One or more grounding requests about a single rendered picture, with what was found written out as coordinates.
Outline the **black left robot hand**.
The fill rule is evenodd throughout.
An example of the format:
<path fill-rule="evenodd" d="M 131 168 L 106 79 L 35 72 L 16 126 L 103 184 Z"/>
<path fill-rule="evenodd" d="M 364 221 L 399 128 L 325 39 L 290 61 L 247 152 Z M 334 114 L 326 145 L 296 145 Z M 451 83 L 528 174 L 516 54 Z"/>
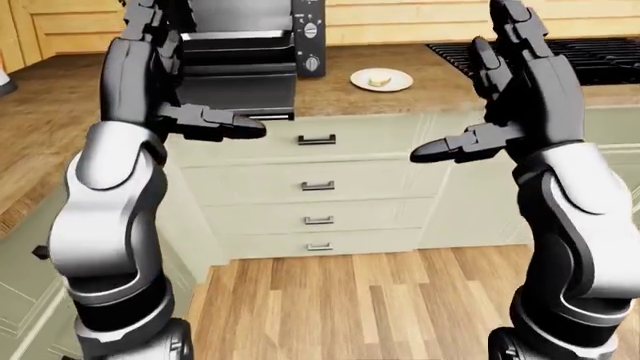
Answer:
<path fill-rule="evenodd" d="M 181 35 L 196 29 L 190 0 L 119 0 L 125 28 L 111 41 L 100 80 L 101 119 L 151 131 L 159 140 L 220 142 L 265 137 L 265 126 L 229 110 L 181 104 Z"/>

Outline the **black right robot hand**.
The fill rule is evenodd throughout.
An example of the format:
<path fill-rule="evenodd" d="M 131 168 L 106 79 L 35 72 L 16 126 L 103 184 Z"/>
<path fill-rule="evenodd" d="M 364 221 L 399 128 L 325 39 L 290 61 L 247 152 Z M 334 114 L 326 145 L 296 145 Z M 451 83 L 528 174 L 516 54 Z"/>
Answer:
<path fill-rule="evenodd" d="M 521 0 L 490 0 L 495 46 L 469 45 L 473 86 L 486 101 L 485 122 L 417 147 L 410 161 L 458 164 L 504 151 L 515 162 L 552 146 L 584 140 L 585 101 L 565 56 L 545 42 L 547 29 Z"/>

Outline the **toaster oven door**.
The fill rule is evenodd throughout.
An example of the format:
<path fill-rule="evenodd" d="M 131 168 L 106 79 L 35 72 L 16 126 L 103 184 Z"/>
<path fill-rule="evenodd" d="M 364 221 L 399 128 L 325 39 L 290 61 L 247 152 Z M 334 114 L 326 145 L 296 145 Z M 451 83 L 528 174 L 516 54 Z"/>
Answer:
<path fill-rule="evenodd" d="M 177 89 L 184 104 L 206 105 L 258 120 L 290 120 L 294 115 L 295 74 L 189 76 Z"/>

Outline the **toaster oven tray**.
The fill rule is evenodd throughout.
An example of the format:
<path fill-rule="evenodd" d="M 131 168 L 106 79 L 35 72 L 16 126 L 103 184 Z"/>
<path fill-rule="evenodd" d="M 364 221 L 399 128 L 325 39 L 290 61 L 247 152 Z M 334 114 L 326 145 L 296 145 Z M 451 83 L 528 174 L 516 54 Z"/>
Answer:
<path fill-rule="evenodd" d="M 183 61 L 191 67 L 295 65 L 287 30 L 183 33 Z"/>

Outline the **black toaster oven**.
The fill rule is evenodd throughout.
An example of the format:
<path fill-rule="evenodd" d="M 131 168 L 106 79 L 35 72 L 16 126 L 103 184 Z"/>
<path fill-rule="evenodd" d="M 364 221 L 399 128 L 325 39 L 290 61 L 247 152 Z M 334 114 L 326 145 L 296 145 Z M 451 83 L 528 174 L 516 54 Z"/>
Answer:
<path fill-rule="evenodd" d="M 192 0 L 184 104 L 260 120 L 295 117 L 296 83 L 326 74 L 325 0 Z"/>

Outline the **black stove grate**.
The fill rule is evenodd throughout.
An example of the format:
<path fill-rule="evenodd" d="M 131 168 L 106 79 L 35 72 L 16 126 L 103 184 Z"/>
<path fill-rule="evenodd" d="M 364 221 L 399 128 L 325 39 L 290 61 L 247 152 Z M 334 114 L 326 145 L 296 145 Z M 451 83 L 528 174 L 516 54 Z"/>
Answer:
<path fill-rule="evenodd" d="M 582 86 L 640 84 L 640 38 L 556 40 L 553 53 L 568 59 Z M 467 43 L 426 44 L 430 50 L 473 78 Z"/>

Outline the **white object with black base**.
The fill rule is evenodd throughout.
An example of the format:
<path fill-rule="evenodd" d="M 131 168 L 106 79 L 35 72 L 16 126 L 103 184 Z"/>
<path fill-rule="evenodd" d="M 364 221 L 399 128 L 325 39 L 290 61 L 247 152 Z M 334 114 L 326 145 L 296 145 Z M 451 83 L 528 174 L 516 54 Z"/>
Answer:
<path fill-rule="evenodd" d="M 5 71 L 3 60 L 0 56 L 0 98 L 15 92 L 17 89 L 17 83 L 15 83 Z"/>

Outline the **white round plate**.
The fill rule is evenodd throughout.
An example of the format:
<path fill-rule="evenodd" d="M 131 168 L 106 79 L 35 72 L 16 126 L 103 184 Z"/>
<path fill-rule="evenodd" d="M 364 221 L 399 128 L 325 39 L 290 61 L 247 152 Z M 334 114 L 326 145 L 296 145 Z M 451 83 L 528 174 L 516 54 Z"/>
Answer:
<path fill-rule="evenodd" d="M 372 92 L 400 92 L 409 89 L 414 79 L 403 71 L 390 68 L 366 68 L 354 72 L 350 82 Z"/>

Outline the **cream drawer cabinet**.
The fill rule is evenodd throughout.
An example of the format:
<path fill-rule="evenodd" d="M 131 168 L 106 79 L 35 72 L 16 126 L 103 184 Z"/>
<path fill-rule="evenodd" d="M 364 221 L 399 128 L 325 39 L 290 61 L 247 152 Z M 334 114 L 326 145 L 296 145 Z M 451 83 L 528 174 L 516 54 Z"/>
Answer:
<path fill-rule="evenodd" d="M 476 112 L 300 118 L 259 140 L 168 140 L 167 210 L 183 213 L 184 256 L 207 265 L 516 245 L 530 236 L 505 155 L 413 164 L 412 149 L 459 134 Z"/>

